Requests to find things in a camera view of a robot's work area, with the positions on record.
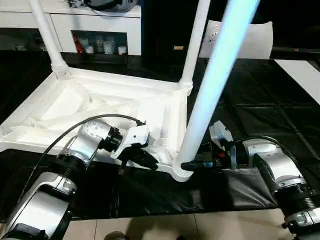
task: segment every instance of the cord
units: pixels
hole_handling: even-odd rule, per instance
[[[73,129],[79,127],[82,124],[85,124],[88,121],[94,120],[94,119],[100,119],[100,118],[109,118],[109,117],[116,117],[116,118],[124,118],[124,119],[129,119],[132,121],[136,122],[137,126],[142,126],[145,125],[144,122],[131,117],[131,116],[126,116],[126,115],[122,115],[122,114],[101,114],[101,115],[96,115],[96,116],[91,116],[81,122],[78,122],[77,124],[73,125],[72,127],[70,127],[68,130],[66,130],[64,133],[62,133],[56,140],[54,140],[53,143],[50,144],[50,146],[47,147],[47,149],[43,152],[43,154],[41,155],[40,159],[35,163],[35,165],[33,165],[32,168],[32,172],[28,178],[28,180],[26,181],[26,184],[24,185],[23,189],[22,189],[22,193],[18,199],[18,202],[21,200],[21,198],[23,197],[23,195],[25,194],[26,188],[32,178],[32,176],[34,175],[36,169],[38,168],[39,164],[43,161],[44,157],[48,154],[48,152],[63,138],[65,137],[68,133],[70,133]]]
[[[127,162],[128,162],[128,159],[122,160],[117,178],[112,188],[110,217],[113,219],[119,218],[120,185],[121,185],[121,181],[123,181],[122,178],[125,174],[125,168],[127,166]]]

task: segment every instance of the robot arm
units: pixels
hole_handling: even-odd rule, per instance
[[[77,184],[98,149],[107,150],[112,158],[127,161],[135,159],[128,156],[133,147],[136,154],[148,156],[138,164],[156,169],[158,162],[141,149],[148,145],[148,136],[146,125],[132,127],[122,136],[117,128],[101,119],[83,124],[49,164],[49,171],[39,176],[18,203],[2,239],[61,240],[72,218],[70,202]]]
[[[235,168],[246,162],[259,169],[270,194],[284,214],[284,228],[295,239],[320,239],[320,193],[312,189],[297,168],[294,157],[284,152],[275,139],[267,136],[250,137],[235,142],[230,131],[215,122],[210,128],[213,162],[186,162],[185,170]]]

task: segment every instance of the white pipe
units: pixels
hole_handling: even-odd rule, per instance
[[[188,95],[193,87],[192,79],[195,72],[202,35],[206,26],[209,6],[210,0],[199,0],[198,2],[183,73],[179,81],[181,87],[188,90]]]
[[[33,16],[38,24],[38,28],[45,44],[46,50],[51,59],[52,70],[57,74],[58,77],[64,77],[68,71],[68,65],[62,58],[53,35],[50,31],[49,24],[44,14],[43,8],[39,0],[29,0]]]
[[[258,4],[259,0],[229,0],[174,167],[194,160]]]

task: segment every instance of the black table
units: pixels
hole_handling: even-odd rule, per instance
[[[0,52],[0,123],[49,75],[45,52]],[[102,72],[178,82],[183,63],[167,64],[156,59],[130,56],[122,64],[84,61],[65,54],[72,66]],[[191,114],[206,59],[197,62],[194,87],[188,97]],[[238,59],[219,100],[211,124],[221,120],[234,139],[267,135],[284,144],[296,156],[299,168],[320,190],[320,106],[273,60]],[[197,159],[210,159],[207,132]],[[16,205],[32,165],[40,154],[8,149],[0,153],[0,222]],[[46,170],[54,156],[47,156],[33,178]],[[75,219],[103,219],[145,215],[186,214],[217,211],[272,209],[277,205],[256,169],[195,173],[180,183],[163,172],[128,167],[119,179],[119,206],[113,189],[118,166],[95,162],[83,176],[83,184],[72,203]]]

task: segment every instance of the shelf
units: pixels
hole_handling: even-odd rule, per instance
[[[94,15],[123,18],[141,18],[141,6],[136,5],[128,12],[96,11],[89,7],[70,8],[65,0],[42,0],[43,11],[48,14]],[[0,2],[0,12],[31,13],[27,0],[10,0]]]

